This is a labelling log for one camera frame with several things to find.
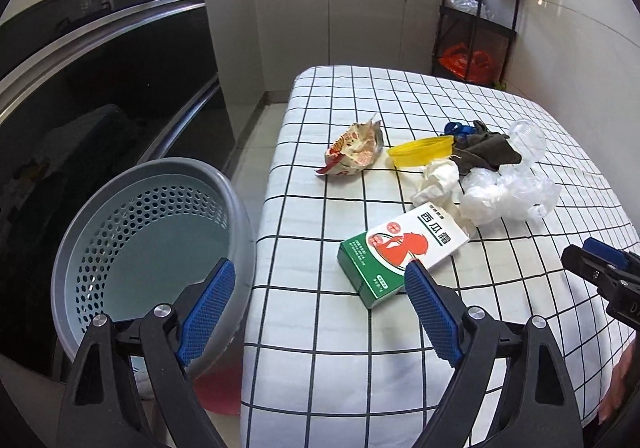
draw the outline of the plastic bag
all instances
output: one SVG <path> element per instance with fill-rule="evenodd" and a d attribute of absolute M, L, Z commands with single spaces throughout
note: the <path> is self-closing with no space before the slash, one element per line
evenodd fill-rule
<path fill-rule="evenodd" d="M 464 11 L 466 13 L 476 15 L 478 12 L 478 1 L 477 0 L 447 0 L 447 5 L 451 8 L 455 8 L 458 11 Z M 494 16 L 486 6 L 482 6 L 480 11 L 480 16 L 487 20 L 493 20 Z"/>
<path fill-rule="evenodd" d="M 497 172 L 473 168 L 462 181 L 460 215 L 476 226 L 505 218 L 539 220 L 558 204 L 561 187 L 521 166 L 503 165 Z"/>
<path fill-rule="evenodd" d="M 509 144 L 522 156 L 522 163 L 526 166 L 532 166 L 545 157 L 545 133 L 533 121 L 514 121 L 507 134 Z"/>
<path fill-rule="evenodd" d="M 465 44 L 459 43 L 444 51 L 438 61 L 462 80 L 465 78 L 467 55 L 468 48 Z M 486 85 L 494 81 L 494 76 L 495 65 L 492 58 L 485 51 L 474 51 L 467 79 L 476 84 Z"/>

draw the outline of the white plastic bag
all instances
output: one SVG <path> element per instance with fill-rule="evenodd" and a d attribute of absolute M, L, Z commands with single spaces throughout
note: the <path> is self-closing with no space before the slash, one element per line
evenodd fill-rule
<path fill-rule="evenodd" d="M 503 165 L 497 172 L 473 168 L 462 187 L 460 215 L 476 226 L 498 218 L 542 219 L 558 204 L 561 190 L 548 177 L 514 165 Z"/>
<path fill-rule="evenodd" d="M 478 11 L 478 1 L 477 0 L 447 0 L 447 5 L 450 8 L 455 8 L 458 11 L 464 11 L 469 14 L 475 15 Z M 480 12 L 480 16 L 487 20 L 493 20 L 494 16 L 488 11 L 486 6 L 482 6 L 482 10 Z"/>
<path fill-rule="evenodd" d="M 522 156 L 522 163 L 532 166 L 542 161 L 546 154 L 546 137 L 542 129 L 531 120 L 511 123 L 507 132 L 509 144 Z"/>

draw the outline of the green and white box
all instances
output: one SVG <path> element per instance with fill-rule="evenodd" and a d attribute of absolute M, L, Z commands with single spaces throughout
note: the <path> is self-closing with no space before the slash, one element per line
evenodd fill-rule
<path fill-rule="evenodd" d="M 468 240 L 447 212 L 426 203 L 343 241 L 338 263 L 371 309 L 402 289 L 409 262 L 429 269 Z"/>

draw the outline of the red cartoon figure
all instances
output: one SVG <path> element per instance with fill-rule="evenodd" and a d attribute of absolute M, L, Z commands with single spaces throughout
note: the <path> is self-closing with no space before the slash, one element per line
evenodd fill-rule
<path fill-rule="evenodd" d="M 382 258 L 396 268 L 402 266 L 408 254 L 415 258 L 417 254 L 425 254 L 429 248 L 427 238 L 416 233 L 405 233 L 395 237 L 378 234 L 371 237 L 369 243 Z"/>

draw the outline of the perforated basket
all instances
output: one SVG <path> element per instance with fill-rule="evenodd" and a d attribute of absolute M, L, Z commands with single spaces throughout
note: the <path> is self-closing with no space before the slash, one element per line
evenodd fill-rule
<path fill-rule="evenodd" d="M 225 256 L 236 285 L 201 357 L 196 378 L 238 329 L 255 269 L 255 243 L 242 203 L 228 180 L 197 160 L 166 158 L 134 167 L 103 186 L 71 222 L 51 281 L 56 331 L 73 359 L 91 319 L 144 316 L 201 282 Z M 153 395 L 143 358 L 132 364 L 140 395 Z"/>

